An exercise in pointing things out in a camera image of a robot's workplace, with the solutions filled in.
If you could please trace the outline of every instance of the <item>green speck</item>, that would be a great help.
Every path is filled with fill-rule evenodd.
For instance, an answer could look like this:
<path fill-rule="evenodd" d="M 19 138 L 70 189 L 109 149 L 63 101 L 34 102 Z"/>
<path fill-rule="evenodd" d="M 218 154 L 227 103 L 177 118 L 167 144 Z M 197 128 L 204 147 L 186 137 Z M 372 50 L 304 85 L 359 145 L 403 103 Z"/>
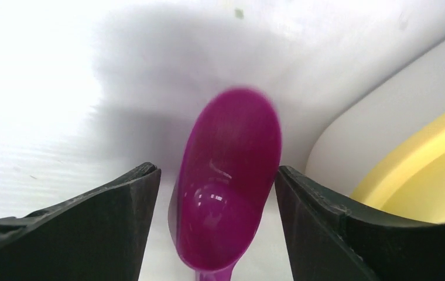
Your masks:
<path fill-rule="evenodd" d="M 237 17 L 238 19 L 243 19 L 244 15 L 243 15 L 243 10 L 242 9 L 235 9 L 235 17 Z"/>

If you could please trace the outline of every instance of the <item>corrugated white surface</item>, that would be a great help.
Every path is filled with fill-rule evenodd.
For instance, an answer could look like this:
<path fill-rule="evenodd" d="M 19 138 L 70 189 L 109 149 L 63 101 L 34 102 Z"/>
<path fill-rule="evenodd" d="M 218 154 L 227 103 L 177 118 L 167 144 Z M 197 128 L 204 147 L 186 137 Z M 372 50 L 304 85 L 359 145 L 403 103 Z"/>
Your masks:
<path fill-rule="evenodd" d="M 303 170 L 335 116 L 443 37 L 444 0 L 0 0 L 0 217 L 149 160 L 164 178 L 140 279 L 193 280 L 166 210 L 211 97 L 234 84 L 266 91 L 282 163 Z M 292 279 L 273 194 L 233 279 Z"/>

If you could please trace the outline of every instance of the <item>magenta plastic spoon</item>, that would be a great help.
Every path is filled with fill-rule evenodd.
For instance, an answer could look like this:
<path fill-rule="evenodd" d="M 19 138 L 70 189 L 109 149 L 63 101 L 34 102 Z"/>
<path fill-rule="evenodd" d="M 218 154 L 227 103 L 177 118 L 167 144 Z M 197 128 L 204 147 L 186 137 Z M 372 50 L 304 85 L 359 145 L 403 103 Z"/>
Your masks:
<path fill-rule="evenodd" d="M 229 281 L 252 242 L 281 155 L 270 102 L 233 88 L 203 110 L 184 150 L 169 205 L 169 229 L 196 281 Z"/>

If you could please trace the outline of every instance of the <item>yellow plastic object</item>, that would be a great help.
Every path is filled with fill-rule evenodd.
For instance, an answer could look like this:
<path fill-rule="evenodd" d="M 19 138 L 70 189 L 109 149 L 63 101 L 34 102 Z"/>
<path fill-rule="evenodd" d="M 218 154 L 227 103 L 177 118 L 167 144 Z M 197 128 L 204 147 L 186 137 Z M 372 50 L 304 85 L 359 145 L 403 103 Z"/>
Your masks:
<path fill-rule="evenodd" d="M 445 114 L 379 162 L 351 198 L 401 217 L 445 222 Z"/>

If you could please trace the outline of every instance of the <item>spoon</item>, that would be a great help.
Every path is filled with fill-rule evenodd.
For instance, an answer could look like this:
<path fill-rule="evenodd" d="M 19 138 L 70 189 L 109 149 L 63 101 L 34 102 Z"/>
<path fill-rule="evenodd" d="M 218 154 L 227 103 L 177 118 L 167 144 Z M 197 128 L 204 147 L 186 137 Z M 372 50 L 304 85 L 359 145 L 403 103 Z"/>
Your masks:
<path fill-rule="evenodd" d="M 262 218 L 281 155 L 278 116 L 250 88 L 215 97 L 198 116 L 169 204 L 169 229 L 196 281 L 230 281 Z"/>

